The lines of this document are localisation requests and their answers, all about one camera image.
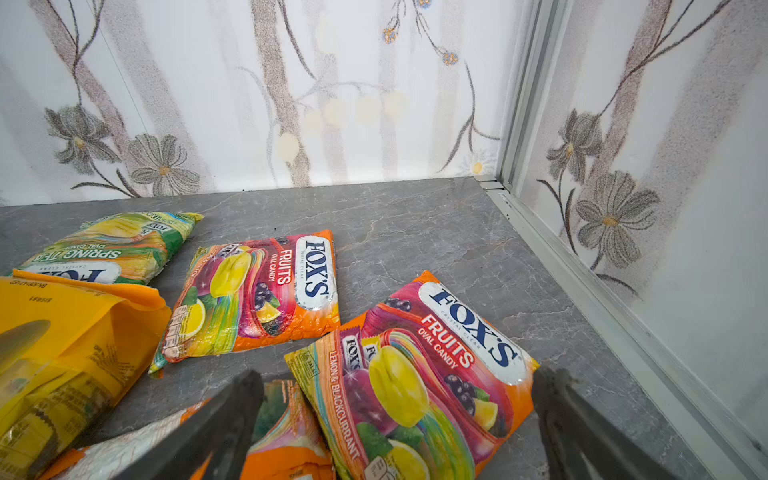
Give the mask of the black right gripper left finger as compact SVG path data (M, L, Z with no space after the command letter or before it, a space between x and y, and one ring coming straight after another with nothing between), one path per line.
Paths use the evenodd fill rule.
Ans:
M248 370L212 397L119 479L238 479L264 400L261 375Z

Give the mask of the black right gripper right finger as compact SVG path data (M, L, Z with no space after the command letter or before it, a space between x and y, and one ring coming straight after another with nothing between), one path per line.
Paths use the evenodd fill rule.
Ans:
M567 370L538 368L532 399L551 479L674 477L590 405Z

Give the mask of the orange snack bag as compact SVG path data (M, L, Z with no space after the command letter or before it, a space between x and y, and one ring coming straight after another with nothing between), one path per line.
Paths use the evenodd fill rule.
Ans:
M204 402L138 430L91 446L71 449L44 479L114 479L189 420ZM243 471L243 479L333 479L332 460L320 427L294 380L265 385Z

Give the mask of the yellow mango snack bag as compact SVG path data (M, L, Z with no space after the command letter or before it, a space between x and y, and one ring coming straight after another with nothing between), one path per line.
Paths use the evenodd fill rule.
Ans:
M134 284L1 280L1 476L35 479L148 369L171 310Z

